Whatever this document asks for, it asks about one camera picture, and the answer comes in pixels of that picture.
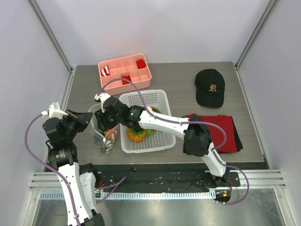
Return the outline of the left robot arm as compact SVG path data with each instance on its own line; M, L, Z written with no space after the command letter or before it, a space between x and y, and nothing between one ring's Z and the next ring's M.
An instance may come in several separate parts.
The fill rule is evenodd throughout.
M92 113L63 111L50 106L49 119L43 124L48 137L48 164L59 178L69 226L103 226L104 219L96 208L95 188L100 176L93 164L80 166L74 137L90 123Z

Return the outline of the white plastic basket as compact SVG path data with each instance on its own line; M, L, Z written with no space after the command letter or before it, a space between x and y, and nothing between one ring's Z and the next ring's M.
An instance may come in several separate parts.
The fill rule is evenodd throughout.
M147 106L154 107L164 115L171 115L167 94L161 89L141 91ZM122 94L119 100L127 106L143 106L137 92ZM121 148L125 153L147 153L172 148L176 143L174 135L161 131L154 131L141 142L132 141L127 133L127 127L120 125Z

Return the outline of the polka dot zip bag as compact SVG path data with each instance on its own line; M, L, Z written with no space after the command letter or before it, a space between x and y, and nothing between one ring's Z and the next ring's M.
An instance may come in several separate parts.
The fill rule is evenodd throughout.
M94 115L95 111L101 109L101 104L95 104L92 107L89 108L88 112L91 112L93 114L91 118L91 136L93 138L94 145L96 147L96 152L101 155L101 154L108 154L110 150L114 146L115 139L117 137L118 133L118 128L119 125L116 125L114 127L115 132L114 134L110 136L105 136L104 132L101 130L97 129L97 122L96 122L96 117Z

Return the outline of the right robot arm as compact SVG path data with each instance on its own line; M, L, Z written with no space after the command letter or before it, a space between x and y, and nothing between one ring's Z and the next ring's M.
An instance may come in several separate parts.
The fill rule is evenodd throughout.
M141 132L143 129L154 129L171 134L184 140L185 150L200 157L209 169L213 182L218 186L225 185L229 177L229 168L218 155L208 125L200 118L177 118L152 112L146 106L128 107L119 99L107 93L97 94L95 101L101 104L101 112L107 122Z

